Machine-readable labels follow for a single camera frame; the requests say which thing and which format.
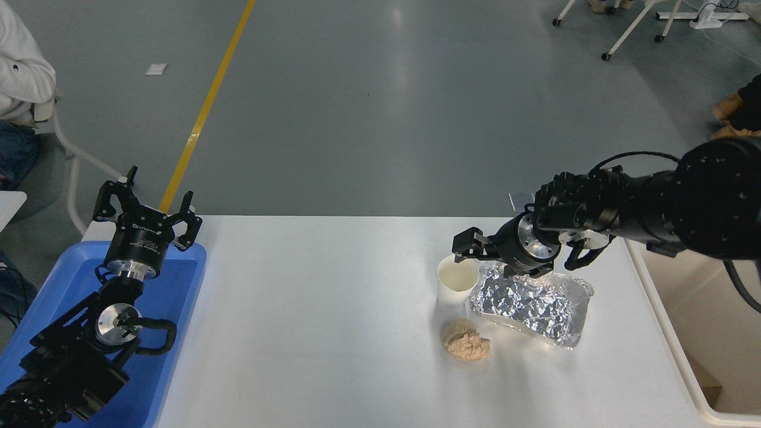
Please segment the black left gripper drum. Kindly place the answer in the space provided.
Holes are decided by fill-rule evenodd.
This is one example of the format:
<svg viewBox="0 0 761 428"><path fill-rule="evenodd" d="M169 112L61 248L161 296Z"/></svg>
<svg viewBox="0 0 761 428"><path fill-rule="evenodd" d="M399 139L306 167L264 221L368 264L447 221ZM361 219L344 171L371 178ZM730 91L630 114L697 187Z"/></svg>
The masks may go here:
<svg viewBox="0 0 761 428"><path fill-rule="evenodd" d="M173 226L163 212L147 206L125 211L118 218L105 266L117 272L122 266L138 263L147 266L149 273L160 273L174 238Z"/></svg>

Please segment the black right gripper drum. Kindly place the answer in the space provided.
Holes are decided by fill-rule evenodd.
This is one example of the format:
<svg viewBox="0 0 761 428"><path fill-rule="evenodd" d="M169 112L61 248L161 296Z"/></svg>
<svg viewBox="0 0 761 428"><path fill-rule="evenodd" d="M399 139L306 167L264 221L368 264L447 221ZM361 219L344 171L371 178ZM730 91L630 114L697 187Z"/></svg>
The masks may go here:
<svg viewBox="0 0 761 428"><path fill-rule="evenodd" d="M540 252L540 241L535 237L530 216L518 216L507 222L491 236L502 263L520 261L526 265L540 263L537 254Z"/></svg>

